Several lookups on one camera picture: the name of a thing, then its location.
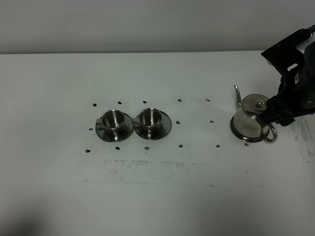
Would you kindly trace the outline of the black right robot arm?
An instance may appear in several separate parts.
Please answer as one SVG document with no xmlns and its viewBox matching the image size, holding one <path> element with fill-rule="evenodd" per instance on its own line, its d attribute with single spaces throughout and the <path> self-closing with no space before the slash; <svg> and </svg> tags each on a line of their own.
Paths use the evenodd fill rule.
<svg viewBox="0 0 315 236">
<path fill-rule="evenodd" d="M 293 46 L 273 46 L 262 53 L 280 73 L 278 94 L 266 103 L 257 118 L 266 126 L 273 122 L 287 126 L 296 117 L 315 113 L 315 44 L 300 52 Z"/>
</svg>

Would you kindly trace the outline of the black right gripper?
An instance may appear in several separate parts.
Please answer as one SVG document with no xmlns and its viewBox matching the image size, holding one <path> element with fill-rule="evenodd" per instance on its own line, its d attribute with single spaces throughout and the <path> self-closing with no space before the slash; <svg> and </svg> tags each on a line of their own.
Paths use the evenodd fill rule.
<svg viewBox="0 0 315 236">
<path fill-rule="evenodd" d="M 278 89 L 287 107 L 279 95 L 270 98 L 257 120 L 263 127 L 274 122 L 285 126 L 293 123 L 296 117 L 315 113 L 315 67 L 304 66 L 293 71 L 295 75 L 281 78 Z"/>
</svg>

